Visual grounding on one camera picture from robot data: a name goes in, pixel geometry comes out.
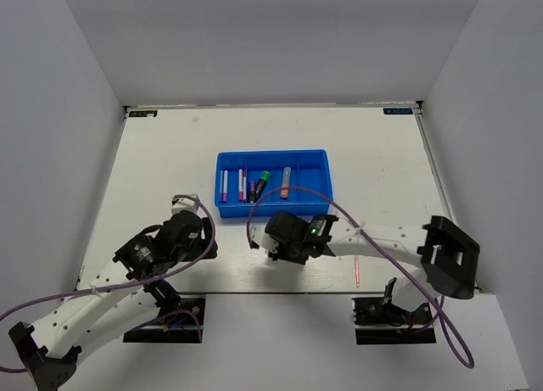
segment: black joint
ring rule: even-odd
[[[144,285],[143,291],[153,295],[153,298],[156,300],[155,304],[159,308],[165,308],[179,301],[177,291],[164,280]]]
[[[48,349],[40,349],[31,336],[31,328],[23,322],[9,330],[9,336],[23,365],[30,373],[38,391],[50,391],[64,385],[76,372],[81,347],[72,347],[62,358],[47,357]]]
[[[277,253],[268,256],[273,260],[305,265],[310,257],[333,255],[327,243],[332,239],[330,230],[337,220],[335,215],[315,215],[308,223],[287,211],[278,211],[268,221],[265,229],[266,234],[279,244]]]

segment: blue plastic tray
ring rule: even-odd
[[[215,181],[215,206],[222,218],[246,217],[254,204],[243,203],[238,198],[238,171],[247,170],[247,184],[257,183],[264,170],[271,173],[270,181],[262,195],[280,187],[283,182],[283,170],[290,166],[291,186],[302,186],[316,190],[333,198],[332,180],[326,151],[322,149],[303,151],[260,151],[260,152],[223,152],[217,156]],[[219,201],[221,170],[228,170],[227,201]],[[328,203],[310,193],[290,190],[288,198],[280,198],[274,193],[256,210],[255,215],[273,215],[278,210],[287,210],[295,215],[325,215]]]

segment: green cap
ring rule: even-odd
[[[270,172],[267,172],[267,171],[263,171],[262,172],[262,175],[260,175],[260,179],[264,179],[266,182],[268,182],[270,180],[270,176],[272,174]]]

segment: small black label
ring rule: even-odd
[[[150,111],[131,111],[129,117],[156,117],[159,112],[156,109]]]
[[[325,220],[322,220],[322,219],[314,220],[309,225],[309,232],[311,234],[315,234],[316,236],[321,236],[325,225],[326,225]]]
[[[383,109],[385,115],[412,115],[412,109]]]

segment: cable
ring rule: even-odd
[[[179,320],[176,321],[175,323],[172,323],[172,324],[166,326],[166,328],[167,328],[168,330],[173,329],[174,327],[177,327],[177,326],[181,325],[184,321],[185,321],[185,318],[183,317],[182,319],[179,319]]]
[[[443,334],[445,336],[445,340],[449,344],[449,347],[452,350],[452,353],[455,355],[455,357],[467,368],[474,368],[475,367],[475,361],[473,360],[472,352],[470,351],[469,347],[467,346],[466,342],[456,329],[455,325],[452,323],[449,316],[441,309],[437,301],[430,295],[430,293],[420,284],[419,281],[411,274],[409,273],[406,268],[404,268],[397,260],[394,259],[392,255],[390,255],[387,251],[385,251],[379,244],[375,242],[373,238],[367,234],[367,232],[359,226],[359,224],[353,219],[349,213],[347,213],[339,204],[335,203],[332,199],[324,196],[323,194],[316,192],[315,190],[308,189],[307,187],[299,187],[299,186],[287,186],[287,187],[278,187],[275,189],[272,189],[270,192],[264,194],[262,197],[259,198],[259,200],[255,203],[255,206],[251,209],[249,213],[249,218],[247,219],[247,226],[246,226],[246,232],[247,232],[247,240],[249,241],[249,246],[251,246],[251,237],[250,237],[250,222],[253,218],[253,214],[255,213],[256,209],[262,204],[266,198],[269,198],[272,194],[279,192],[282,189],[292,189],[292,190],[299,190],[301,192],[311,193],[318,198],[321,198],[325,201],[327,201],[329,204],[331,204],[333,207],[335,207],[346,219],[347,221],[356,229],[358,229],[359,233],[368,241],[372,247],[374,247],[386,260],[390,261],[393,266],[395,266],[400,272],[409,280],[411,283],[419,290],[419,292],[428,300],[428,302],[434,307],[436,310],[436,315],[439,315],[439,319],[441,320],[441,327],[443,327]],[[449,327],[449,329],[452,331],[452,334],[455,336],[456,340],[458,340],[458,343],[460,344],[460,347],[462,347],[462,350],[466,354],[467,360],[465,360],[458,350],[456,349],[456,346],[452,343],[451,336],[449,335],[448,329],[445,329],[445,325]]]
[[[409,327],[403,331],[403,333],[408,333],[412,330],[413,326],[415,326],[415,315],[411,318],[411,323],[409,324]]]
[[[439,301],[439,307],[443,309],[443,305],[445,304],[445,296],[441,297],[441,300]],[[438,319],[439,315],[438,313],[434,314],[434,317],[432,317],[432,320],[429,321],[427,324],[425,324],[423,327],[419,327],[418,329],[415,329],[411,331],[411,334],[417,334],[420,332],[424,332],[426,329],[428,329],[430,326],[434,324],[434,322]]]
[[[215,222],[213,221],[213,217],[211,217],[211,213],[207,208],[202,204],[202,202],[199,201],[197,198],[193,198],[192,196],[189,196],[187,194],[177,194],[174,196],[175,198],[187,198],[189,200],[192,200],[196,204],[199,205],[199,207],[204,211],[205,215],[210,219],[211,224],[211,237],[210,237],[210,243],[205,248],[204,252],[200,254],[198,257],[196,257],[193,261],[189,262],[188,264],[177,268],[174,271],[168,272],[164,275],[155,276],[153,278],[144,279],[143,281],[135,281],[135,282],[128,282],[128,283],[122,283],[118,285],[106,285],[104,287],[96,287],[95,290],[97,292],[107,292],[107,291],[115,291],[116,289],[127,289],[127,288],[134,288],[134,287],[140,287],[142,285],[147,285],[148,283],[160,281],[162,279],[169,278],[170,276],[174,276],[180,272],[185,271],[187,268],[190,268],[194,264],[196,264],[198,261],[202,260],[213,248],[213,245],[215,244],[215,235],[216,235],[216,229],[215,229]],[[91,295],[93,293],[92,289],[79,289],[77,291],[73,292],[64,292],[64,293],[58,293],[56,295],[49,295],[44,296],[43,298],[38,298],[34,300],[29,300],[28,302],[24,302],[23,304],[19,304],[17,306],[14,306],[10,310],[4,312],[0,316],[0,321],[3,321],[6,317],[11,316],[13,313],[28,308],[29,306],[33,306],[35,304],[42,304],[44,302],[48,302],[50,300],[55,299],[63,299],[63,298],[74,298],[74,297],[80,297],[80,296],[87,296]],[[25,368],[9,368],[0,366],[0,372],[7,372],[8,374],[20,374],[22,372],[26,372]]]
[[[198,340],[200,341],[200,343],[202,343],[202,327],[200,326],[198,322],[198,317],[196,317],[196,315],[190,310],[174,310],[173,312],[168,312],[165,315],[155,317],[154,319],[151,319],[150,321],[146,321],[145,323],[142,323],[141,325],[134,327],[132,330],[141,329],[142,327],[146,327],[152,323],[155,323],[156,321],[162,321],[168,316],[178,315],[180,313],[183,315],[189,315],[190,317],[193,318],[194,325],[196,325],[196,331],[198,332]]]

